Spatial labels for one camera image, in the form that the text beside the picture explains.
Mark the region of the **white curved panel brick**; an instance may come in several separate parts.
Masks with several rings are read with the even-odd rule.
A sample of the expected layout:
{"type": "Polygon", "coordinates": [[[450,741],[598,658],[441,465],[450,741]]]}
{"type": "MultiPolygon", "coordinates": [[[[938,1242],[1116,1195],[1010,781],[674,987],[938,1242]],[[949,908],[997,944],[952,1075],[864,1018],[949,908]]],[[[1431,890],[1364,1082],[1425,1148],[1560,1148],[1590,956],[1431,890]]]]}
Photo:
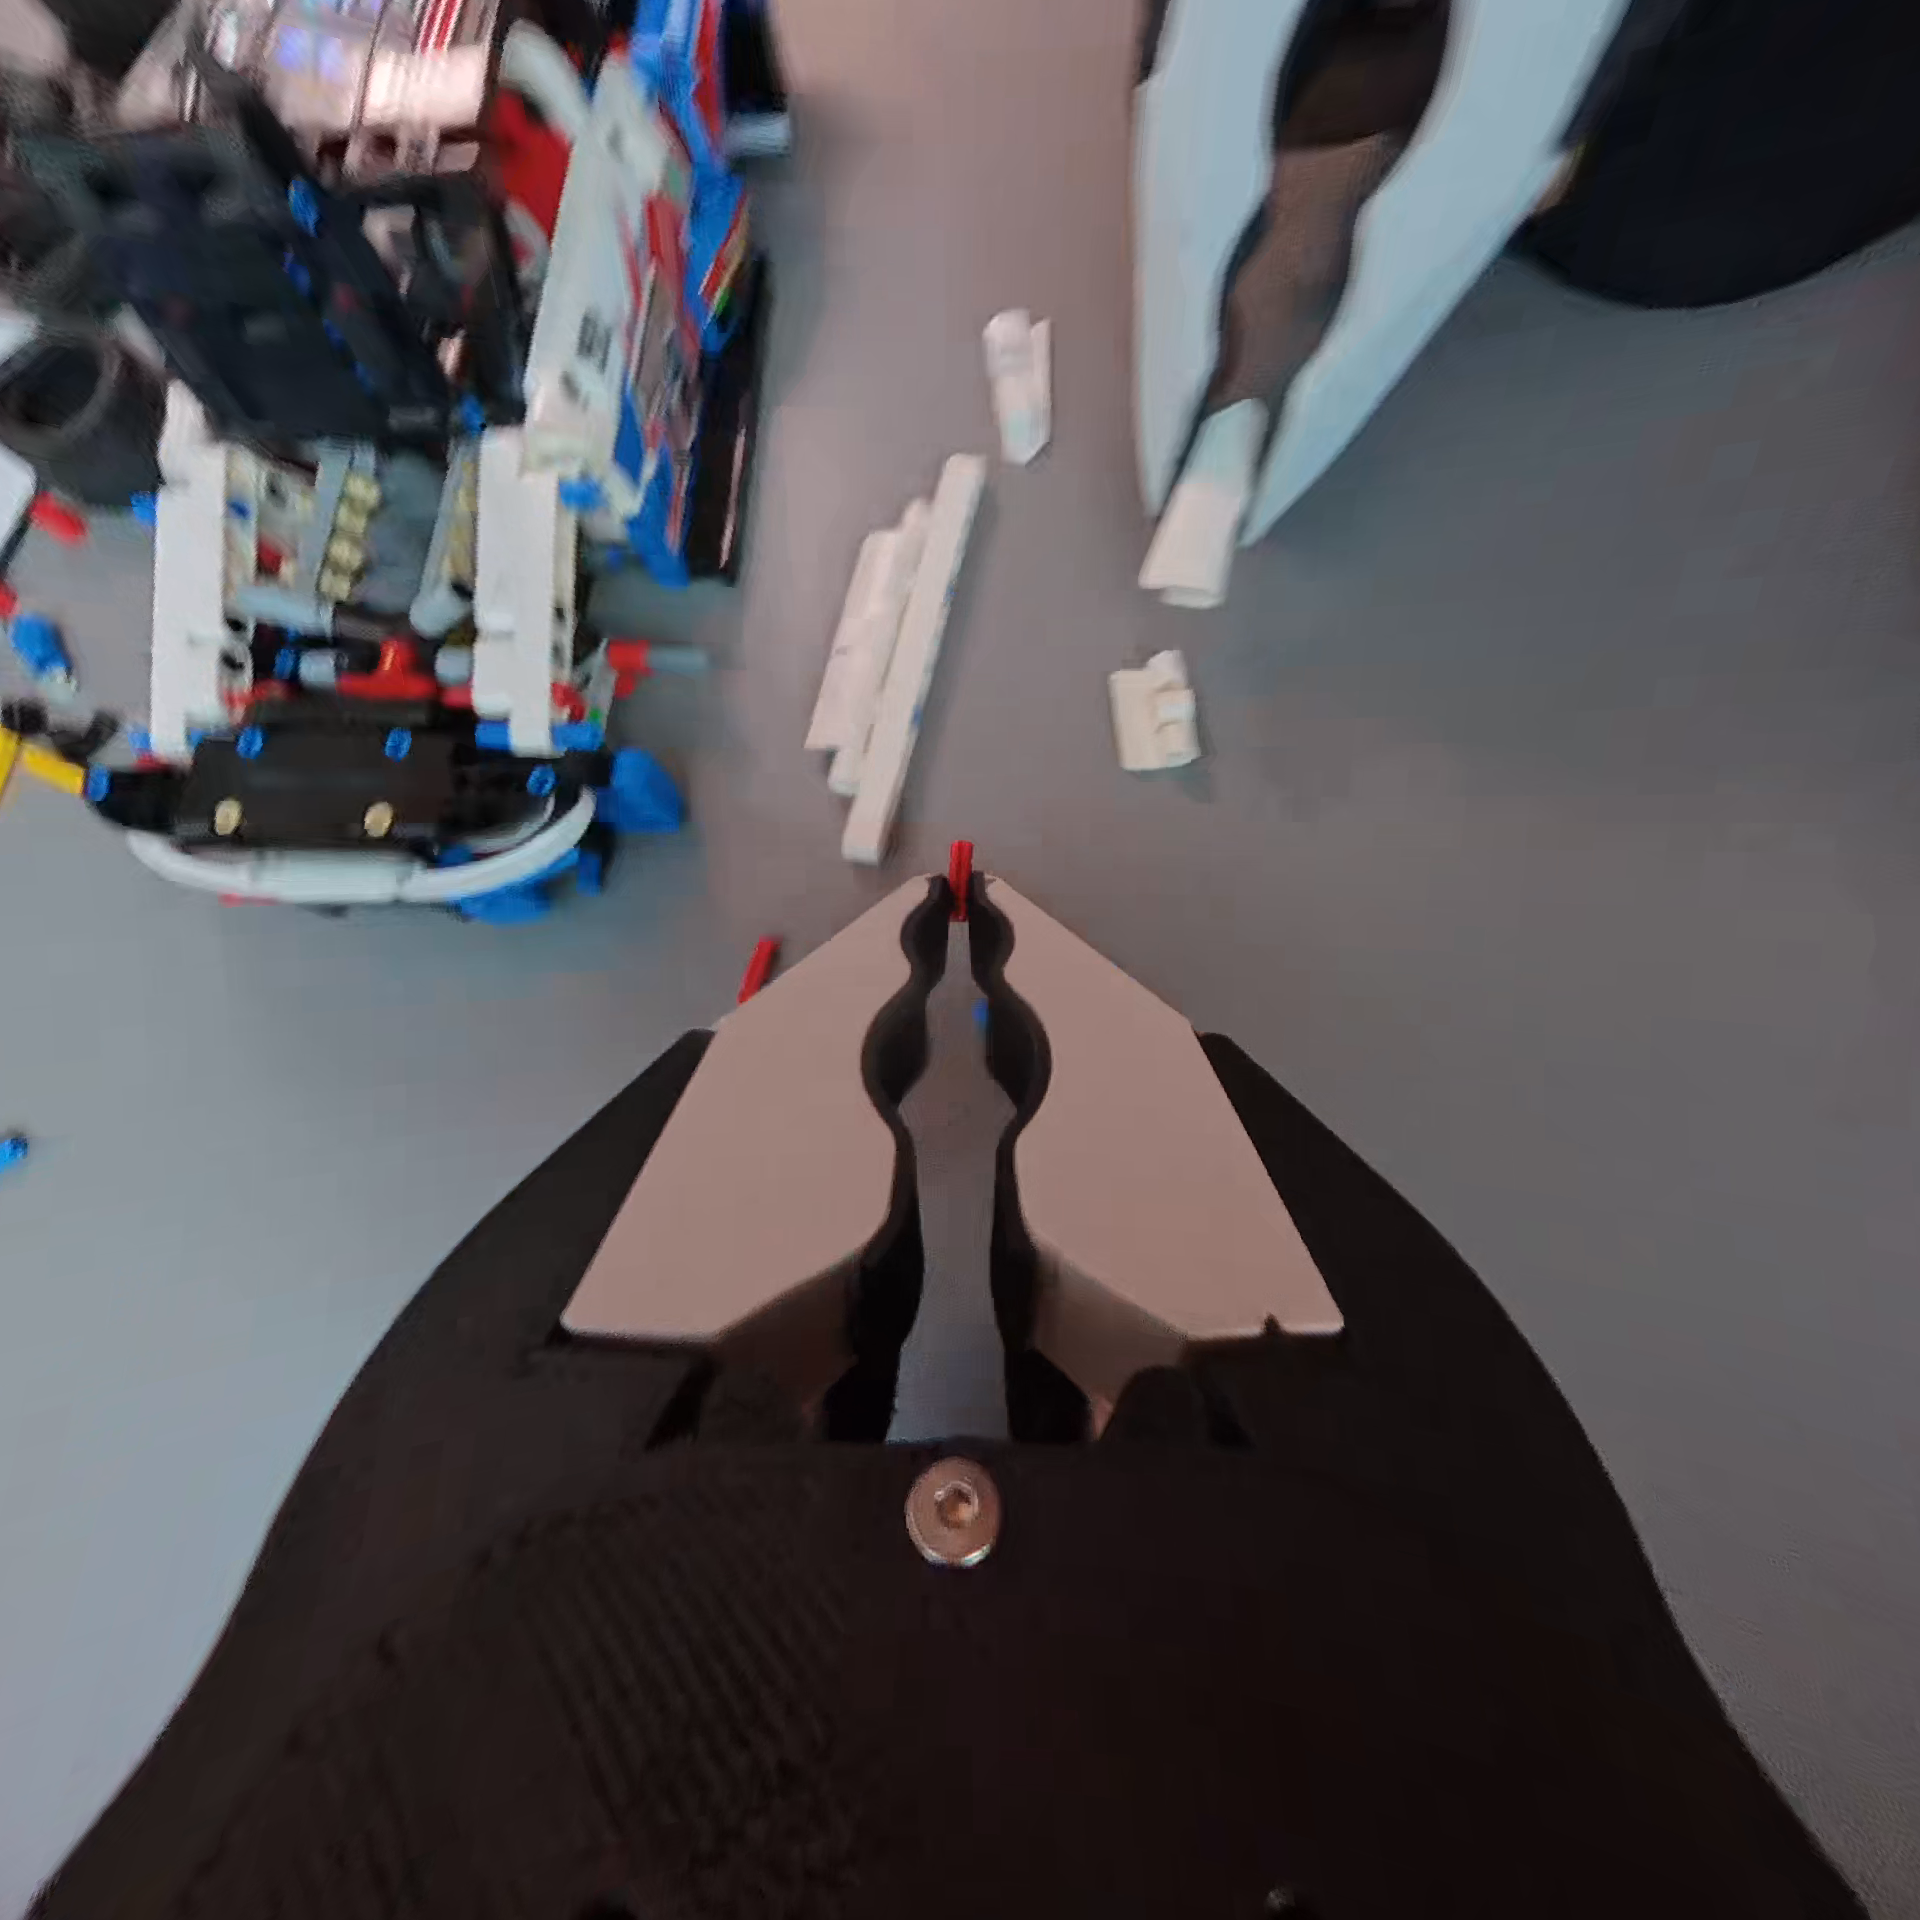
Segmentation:
{"type": "Polygon", "coordinates": [[[1028,309],[994,313],[980,330],[983,366],[991,392],[998,454],[1031,467],[1050,433],[1050,328],[1028,309]]]}
{"type": "Polygon", "coordinates": [[[1268,412],[1247,397],[1212,412],[1196,429],[1138,588],[1185,610],[1217,609],[1230,588],[1268,434],[1268,412]]]}

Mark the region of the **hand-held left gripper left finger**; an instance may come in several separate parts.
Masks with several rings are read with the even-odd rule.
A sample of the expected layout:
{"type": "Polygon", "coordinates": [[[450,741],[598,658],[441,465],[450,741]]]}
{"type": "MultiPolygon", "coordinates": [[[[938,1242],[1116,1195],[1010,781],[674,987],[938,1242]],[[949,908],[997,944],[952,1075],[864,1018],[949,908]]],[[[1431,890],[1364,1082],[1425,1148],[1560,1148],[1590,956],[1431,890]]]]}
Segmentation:
{"type": "Polygon", "coordinates": [[[773,1380],[834,1437],[896,1412],[925,1257],[902,1105],[949,880],[925,875],[720,1019],[559,1329],[773,1380]]]}

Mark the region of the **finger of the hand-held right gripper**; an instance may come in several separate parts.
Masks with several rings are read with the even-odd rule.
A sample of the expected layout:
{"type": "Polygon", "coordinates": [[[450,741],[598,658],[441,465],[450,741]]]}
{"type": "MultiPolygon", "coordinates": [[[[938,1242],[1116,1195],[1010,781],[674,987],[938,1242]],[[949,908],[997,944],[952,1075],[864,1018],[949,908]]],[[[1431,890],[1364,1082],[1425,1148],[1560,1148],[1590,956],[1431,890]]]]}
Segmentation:
{"type": "Polygon", "coordinates": [[[1241,544],[1295,507],[1543,200],[1625,3],[1461,3],[1409,144],[1364,202],[1321,342],[1289,382],[1241,544]]]}
{"type": "Polygon", "coordinates": [[[1130,99],[1135,473],[1158,516],[1214,386],[1305,3],[1142,4],[1130,99]]]}

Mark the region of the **black cloth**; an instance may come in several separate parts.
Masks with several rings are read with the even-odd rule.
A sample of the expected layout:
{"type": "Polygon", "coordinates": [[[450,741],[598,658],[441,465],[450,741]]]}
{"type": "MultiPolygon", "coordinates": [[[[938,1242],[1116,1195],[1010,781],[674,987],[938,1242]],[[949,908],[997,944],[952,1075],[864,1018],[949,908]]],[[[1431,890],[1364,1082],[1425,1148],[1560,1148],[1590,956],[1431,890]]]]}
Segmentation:
{"type": "Polygon", "coordinates": [[[1580,292],[1777,292],[1916,221],[1916,3],[1628,4],[1517,251],[1580,292]]]}

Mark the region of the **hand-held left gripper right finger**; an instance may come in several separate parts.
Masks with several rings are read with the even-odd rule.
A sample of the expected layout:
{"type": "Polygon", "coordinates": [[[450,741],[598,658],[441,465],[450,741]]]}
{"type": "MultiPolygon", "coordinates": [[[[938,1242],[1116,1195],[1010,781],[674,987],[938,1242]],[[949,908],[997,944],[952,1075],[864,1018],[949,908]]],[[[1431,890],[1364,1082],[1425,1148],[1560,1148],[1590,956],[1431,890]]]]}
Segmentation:
{"type": "Polygon", "coordinates": [[[1141,1374],[1336,1307],[1198,1029],[1008,880],[966,890],[994,1149],[990,1285],[1006,1419],[1076,1445],[1141,1374]]]}

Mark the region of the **toy brick race car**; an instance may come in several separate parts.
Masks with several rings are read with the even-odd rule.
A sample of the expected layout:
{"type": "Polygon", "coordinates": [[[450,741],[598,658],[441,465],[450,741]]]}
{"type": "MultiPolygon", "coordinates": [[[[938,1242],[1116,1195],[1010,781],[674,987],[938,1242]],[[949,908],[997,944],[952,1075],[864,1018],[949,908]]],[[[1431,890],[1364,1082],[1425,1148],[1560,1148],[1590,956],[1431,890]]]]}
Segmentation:
{"type": "Polygon", "coordinates": [[[4,449],[4,729],[150,874],[541,917],[680,793],[608,742],[703,653],[591,576],[735,576],[791,141],[768,4],[4,4],[4,361],[102,330],[160,484],[88,539],[4,449]],[[49,618],[79,689],[29,681],[49,618]]]}

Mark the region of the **small white connector brick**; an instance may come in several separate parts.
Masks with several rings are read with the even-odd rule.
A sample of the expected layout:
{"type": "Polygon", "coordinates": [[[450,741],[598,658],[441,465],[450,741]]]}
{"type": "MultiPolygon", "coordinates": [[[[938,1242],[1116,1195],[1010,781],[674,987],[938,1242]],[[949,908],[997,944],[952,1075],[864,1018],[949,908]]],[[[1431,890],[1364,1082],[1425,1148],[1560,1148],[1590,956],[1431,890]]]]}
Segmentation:
{"type": "Polygon", "coordinates": [[[1121,773],[1182,773],[1202,760],[1198,701],[1185,658],[1160,650],[1109,674],[1110,729],[1121,773]]]}

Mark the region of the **white beam and panel assembly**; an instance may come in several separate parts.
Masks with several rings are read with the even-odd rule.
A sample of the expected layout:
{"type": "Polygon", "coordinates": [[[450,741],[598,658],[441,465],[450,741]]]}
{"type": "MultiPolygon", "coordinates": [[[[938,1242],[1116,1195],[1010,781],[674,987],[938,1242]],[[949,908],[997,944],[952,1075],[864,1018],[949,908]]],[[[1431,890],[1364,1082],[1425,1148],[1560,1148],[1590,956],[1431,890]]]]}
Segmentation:
{"type": "Polygon", "coordinates": [[[849,867],[878,868],[894,844],[986,480],[983,454],[952,453],[856,544],[802,738],[842,804],[849,867]]]}

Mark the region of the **grey desk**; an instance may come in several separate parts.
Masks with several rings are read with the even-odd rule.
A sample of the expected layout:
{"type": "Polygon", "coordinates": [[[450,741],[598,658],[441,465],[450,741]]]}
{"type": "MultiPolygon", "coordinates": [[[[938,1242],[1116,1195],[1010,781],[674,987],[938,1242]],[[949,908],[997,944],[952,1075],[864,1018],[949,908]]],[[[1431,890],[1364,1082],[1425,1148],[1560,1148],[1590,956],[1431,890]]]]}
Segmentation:
{"type": "Polygon", "coordinates": [[[4,1915],[200,1666],[425,1274],[759,938],[969,837],[1232,1035],[1560,1379],[1743,1737],[1916,1915],[1916,238],[1640,313],[1501,261],[1220,610],[1135,588],[1135,4],[774,4],[737,588],[626,709],[687,828],[528,928],[184,897],[4,798],[4,1915]],[[980,330],[1050,328],[1000,460],[980,330]],[[858,539],[990,462],[896,837],[802,738],[858,539]],[[1126,774],[1109,674],[1185,658],[1126,774]]]}

